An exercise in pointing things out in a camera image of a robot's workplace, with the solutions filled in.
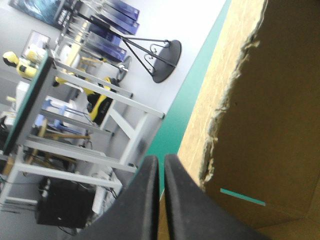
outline yellow and black object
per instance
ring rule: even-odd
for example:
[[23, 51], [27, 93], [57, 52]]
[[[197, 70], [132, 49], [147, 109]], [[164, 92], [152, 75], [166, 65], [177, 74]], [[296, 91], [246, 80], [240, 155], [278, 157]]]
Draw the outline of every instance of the yellow and black object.
[[30, 61], [19, 59], [13, 51], [6, 52], [2, 58], [5, 64], [14, 67], [17, 73], [25, 79], [32, 79], [37, 73], [37, 69], [32, 66]]
[[[115, 78], [110, 79], [109, 77], [106, 77], [104, 80], [119, 87], [118, 81]], [[100, 86], [114, 93], [116, 92], [108, 86]], [[101, 125], [113, 99], [96, 92], [91, 92], [90, 94], [87, 94], [87, 100], [88, 104], [86, 108], [89, 112], [91, 121], [98, 125]]]

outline black speaker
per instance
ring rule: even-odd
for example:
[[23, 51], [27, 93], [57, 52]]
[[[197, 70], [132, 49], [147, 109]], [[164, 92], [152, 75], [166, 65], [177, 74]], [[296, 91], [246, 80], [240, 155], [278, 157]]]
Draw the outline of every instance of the black speaker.
[[45, 178], [39, 190], [41, 198], [35, 212], [37, 224], [80, 229], [86, 226], [92, 214], [93, 189], [67, 180]]

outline teal stripe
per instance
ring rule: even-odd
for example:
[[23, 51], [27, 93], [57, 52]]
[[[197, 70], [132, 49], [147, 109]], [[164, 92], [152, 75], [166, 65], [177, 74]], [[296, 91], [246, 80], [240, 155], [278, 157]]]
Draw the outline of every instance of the teal stripe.
[[238, 199], [246, 200], [246, 201], [254, 203], [254, 204], [258, 204], [258, 205], [261, 205], [261, 206], [266, 206], [266, 203], [264, 201], [260, 201], [260, 200], [254, 199], [252, 197], [245, 196], [245, 195], [242, 195], [242, 194], [234, 192], [234, 191], [230, 191], [230, 190], [221, 188], [220, 192], [223, 193], [223, 194], [227, 194], [227, 195], [230, 195], [232, 197], [238, 198]]
[[165, 155], [178, 153], [208, 65], [226, 19], [230, 3], [231, 0], [226, 0], [146, 154], [156, 155], [159, 158], [160, 193], [164, 190]]

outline dark framed panel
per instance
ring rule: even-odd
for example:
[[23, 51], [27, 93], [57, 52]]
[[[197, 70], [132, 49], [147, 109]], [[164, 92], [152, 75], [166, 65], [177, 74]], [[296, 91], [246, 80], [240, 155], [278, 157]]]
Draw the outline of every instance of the dark framed panel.
[[9, 5], [46, 24], [62, 29], [74, 0], [10, 0]]

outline cardboard box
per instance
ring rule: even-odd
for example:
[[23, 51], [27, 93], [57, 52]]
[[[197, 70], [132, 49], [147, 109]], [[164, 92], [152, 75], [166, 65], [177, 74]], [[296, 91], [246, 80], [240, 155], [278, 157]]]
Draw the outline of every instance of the cardboard box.
[[319, 240], [319, 0], [265, 1], [216, 109], [205, 192], [271, 239]]

